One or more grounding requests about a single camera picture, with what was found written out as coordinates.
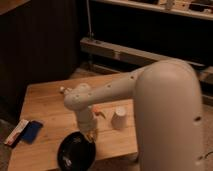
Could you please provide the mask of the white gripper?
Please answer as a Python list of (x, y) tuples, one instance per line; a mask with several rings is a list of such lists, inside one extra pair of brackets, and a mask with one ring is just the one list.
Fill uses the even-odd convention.
[(76, 113), (77, 125), (80, 132), (89, 142), (97, 140), (97, 119), (94, 117), (92, 107), (86, 107)]

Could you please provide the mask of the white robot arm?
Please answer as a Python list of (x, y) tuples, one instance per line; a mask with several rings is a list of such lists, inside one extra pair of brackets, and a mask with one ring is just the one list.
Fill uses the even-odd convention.
[(131, 99), (141, 171), (205, 171), (199, 80), (187, 62), (162, 60), (95, 89), (67, 89), (64, 105), (93, 134), (93, 104)]

